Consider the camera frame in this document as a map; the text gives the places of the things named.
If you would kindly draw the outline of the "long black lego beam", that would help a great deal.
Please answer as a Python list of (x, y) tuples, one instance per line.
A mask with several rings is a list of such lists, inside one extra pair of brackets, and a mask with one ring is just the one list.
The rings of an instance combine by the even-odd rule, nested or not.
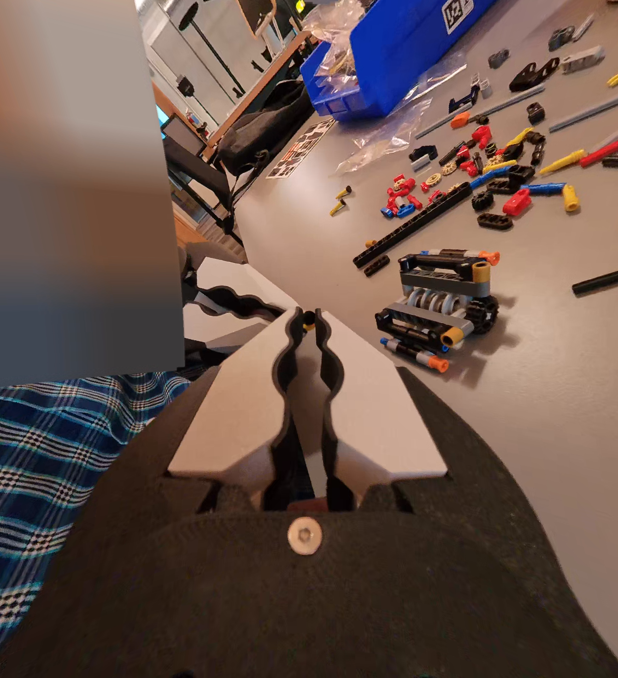
[(430, 225), (433, 221), (444, 216), (460, 203), (469, 199), (472, 194), (473, 189), (470, 182), (459, 184), (446, 195), (432, 202), (416, 216), (404, 221), (401, 226), (398, 226), (386, 236), (377, 240), (374, 245), (359, 253), (353, 259), (354, 266), (357, 269), (364, 269), (367, 265), (388, 253), (398, 243), (405, 241), (416, 232)]

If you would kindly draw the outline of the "black backpack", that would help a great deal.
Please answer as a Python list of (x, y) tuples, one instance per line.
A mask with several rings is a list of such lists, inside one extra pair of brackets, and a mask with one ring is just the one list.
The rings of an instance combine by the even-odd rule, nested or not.
[(273, 159), (313, 113), (303, 81), (280, 81), (259, 110), (243, 114), (225, 132), (217, 159), (229, 174), (239, 176), (253, 167), (258, 153)]

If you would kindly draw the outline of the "blue plaid shirt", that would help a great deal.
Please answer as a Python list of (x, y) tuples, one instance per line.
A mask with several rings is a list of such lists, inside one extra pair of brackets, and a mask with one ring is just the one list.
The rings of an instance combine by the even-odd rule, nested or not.
[(172, 372), (0, 388), (0, 637), (122, 449), (189, 382)]

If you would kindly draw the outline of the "black curved lego liftarm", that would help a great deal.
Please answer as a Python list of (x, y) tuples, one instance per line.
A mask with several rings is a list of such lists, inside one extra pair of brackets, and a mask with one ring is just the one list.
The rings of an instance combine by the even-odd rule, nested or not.
[(559, 68), (560, 58), (555, 56), (542, 67), (536, 62), (528, 63), (525, 68), (516, 74), (509, 84), (509, 90), (514, 93), (532, 89), (551, 77)]

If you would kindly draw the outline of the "lego sticker sheet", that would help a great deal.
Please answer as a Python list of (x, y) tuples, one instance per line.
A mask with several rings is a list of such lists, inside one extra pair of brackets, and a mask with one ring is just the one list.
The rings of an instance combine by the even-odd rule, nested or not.
[(335, 123), (334, 119), (325, 118), (309, 126), (276, 162), (266, 179), (278, 180), (291, 176)]

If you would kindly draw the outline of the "crumpled clear plastic bag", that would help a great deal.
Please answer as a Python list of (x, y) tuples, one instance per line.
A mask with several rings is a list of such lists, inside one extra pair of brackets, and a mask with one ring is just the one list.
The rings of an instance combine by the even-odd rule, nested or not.
[(358, 84), (350, 37), (364, 18), (369, 4), (369, 1), (316, 3), (306, 15), (303, 28), (327, 50), (303, 80), (313, 83), (321, 95), (350, 91)]

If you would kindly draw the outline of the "long black lego axle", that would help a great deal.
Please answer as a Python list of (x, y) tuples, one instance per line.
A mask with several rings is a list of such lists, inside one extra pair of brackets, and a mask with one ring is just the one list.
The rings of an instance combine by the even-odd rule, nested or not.
[(573, 284), (571, 291), (578, 297), (616, 286), (618, 286), (618, 270)]

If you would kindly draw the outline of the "pile of small lego pieces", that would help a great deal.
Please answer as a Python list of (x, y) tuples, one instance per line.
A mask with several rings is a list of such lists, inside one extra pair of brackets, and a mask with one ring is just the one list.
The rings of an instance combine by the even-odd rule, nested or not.
[(419, 182), (413, 176), (396, 176), (387, 190), (388, 199), (380, 209), (384, 218), (403, 219), (450, 197), (451, 191), (460, 190), (464, 184), (459, 182), (447, 190), (437, 186), (444, 177), (456, 172), (463, 172), (470, 189), (476, 191), (472, 207), (477, 212), (491, 206), (495, 195), (514, 195), (531, 182), (542, 162), (546, 137), (528, 126), (500, 148), (493, 140), (489, 119), (478, 120), (479, 126), (470, 138), (458, 142), (442, 157), (433, 145), (414, 149), (409, 155), (413, 174), (427, 168), (432, 161), (438, 161), (440, 170)]

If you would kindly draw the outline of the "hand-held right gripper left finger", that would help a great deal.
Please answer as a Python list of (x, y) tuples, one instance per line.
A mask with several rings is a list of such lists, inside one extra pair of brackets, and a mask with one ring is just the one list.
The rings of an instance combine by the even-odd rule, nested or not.
[(237, 486), (265, 510), (305, 499), (305, 459), (290, 411), (304, 312), (292, 307), (224, 360), (168, 465), (177, 478)]

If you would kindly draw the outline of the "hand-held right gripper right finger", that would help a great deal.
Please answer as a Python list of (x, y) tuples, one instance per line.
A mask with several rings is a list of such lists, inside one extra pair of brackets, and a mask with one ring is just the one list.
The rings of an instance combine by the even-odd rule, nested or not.
[(315, 310), (329, 389), (322, 460), (330, 511), (352, 511), (374, 486), (444, 477), (448, 468), (397, 367), (328, 311)]

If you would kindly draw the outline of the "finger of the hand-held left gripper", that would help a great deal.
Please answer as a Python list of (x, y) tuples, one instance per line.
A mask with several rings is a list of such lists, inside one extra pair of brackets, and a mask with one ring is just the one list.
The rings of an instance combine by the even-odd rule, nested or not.
[(196, 302), (244, 319), (277, 319), (297, 302), (249, 264), (207, 257), (195, 272)]
[(200, 304), (188, 303), (183, 307), (184, 336), (209, 350), (238, 350), (280, 316), (267, 311), (251, 317), (238, 317), (231, 312), (218, 315), (206, 312)]

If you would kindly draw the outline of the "wooden table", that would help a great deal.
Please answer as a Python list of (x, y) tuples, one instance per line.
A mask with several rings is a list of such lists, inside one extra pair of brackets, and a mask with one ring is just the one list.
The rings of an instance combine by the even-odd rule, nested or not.
[(268, 68), (254, 84), (251, 90), (242, 97), (242, 99), (234, 106), (226, 120), (221, 123), (219, 127), (208, 137), (208, 148), (202, 153), (202, 157), (205, 160), (212, 160), (212, 157), (217, 152), (219, 141), (224, 136), (226, 131), (228, 131), (228, 129), (240, 118), (240, 116), (245, 114), (250, 106), (254, 104), (255, 100), (261, 96), (266, 87), (272, 83), (281, 70), (293, 59), (293, 55), (297, 52), (297, 50), (307, 51), (309, 47), (317, 46), (318, 42), (319, 41), (314, 38), (310, 32), (301, 31), (290, 41), (287, 46), (281, 50), (279, 54), (273, 58)]

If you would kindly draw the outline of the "long grey lego axle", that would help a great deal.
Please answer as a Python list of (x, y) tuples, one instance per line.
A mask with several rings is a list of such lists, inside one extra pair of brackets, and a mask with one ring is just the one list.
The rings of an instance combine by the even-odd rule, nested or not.
[[(496, 105), (492, 105), (492, 106), (488, 107), (486, 110), (480, 111), (480, 112), (477, 112), (477, 113), (472, 113), (473, 107), (470, 108), (469, 106), (467, 106), (466, 110), (469, 110), (470, 113), (471, 113), (471, 117), (470, 117), (469, 122), (470, 121), (476, 121), (480, 117), (485, 117), (485, 116), (489, 117), (491, 114), (502, 111), (506, 108), (509, 108), (510, 106), (514, 106), (514, 105), (516, 105), (516, 104), (518, 104), (522, 101), (529, 99), (530, 97), (534, 97), (537, 94), (541, 94), (542, 92), (544, 92), (544, 90), (545, 90), (545, 86), (540, 84), (540, 85), (538, 85), (538, 86), (536, 86), (532, 89), (527, 89), (526, 91), (522, 91), (522, 92), (520, 92), (520, 93), (518, 93), (518, 94), (516, 94), (512, 97), (509, 97), (508, 99), (504, 100), (503, 102), (500, 102)], [(421, 139), (421, 138), (427, 136), (428, 134), (432, 133), (432, 131), (435, 131), (435, 130), (439, 129), (440, 127), (442, 127), (443, 125), (450, 123), (451, 119), (458, 113), (461, 113), (461, 112), (457, 112), (455, 114), (448, 114), (446, 117), (443, 117), (443, 118), (439, 119), (437, 122), (432, 123), (432, 125), (428, 126), (424, 130), (421, 130), (415, 136), (415, 139), (416, 140)]]
[(571, 127), (577, 123), (580, 123), (587, 119), (591, 119), (599, 114), (602, 114), (616, 107), (618, 107), (618, 96), (612, 97), (601, 103), (583, 108), (582, 110), (577, 111), (576, 113), (569, 114), (566, 117), (560, 119), (559, 121), (552, 123), (549, 126), (548, 131), (549, 133), (556, 133), (558, 131)]

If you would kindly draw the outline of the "light grey lego beam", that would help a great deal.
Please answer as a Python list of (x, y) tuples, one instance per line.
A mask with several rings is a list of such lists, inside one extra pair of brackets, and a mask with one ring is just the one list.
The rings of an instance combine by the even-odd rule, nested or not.
[(560, 69), (564, 75), (589, 69), (601, 63), (606, 52), (603, 46), (595, 46), (589, 49), (565, 56), (560, 60)]

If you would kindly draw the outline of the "black chair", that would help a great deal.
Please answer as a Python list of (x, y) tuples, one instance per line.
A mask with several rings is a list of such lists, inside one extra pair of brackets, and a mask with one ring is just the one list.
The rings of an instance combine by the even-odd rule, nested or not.
[[(193, 132), (176, 114), (171, 115), (161, 125), (163, 148), (170, 180), (178, 188), (194, 199), (203, 210), (211, 216), (220, 229), (240, 245), (241, 239), (234, 232), (234, 196), (231, 192), (228, 177), (222, 169), (204, 161), (201, 153), (205, 142)], [(226, 211), (224, 217), (218, 216), (212, 207), (190, 187), (190, 182), (211, 191)]]

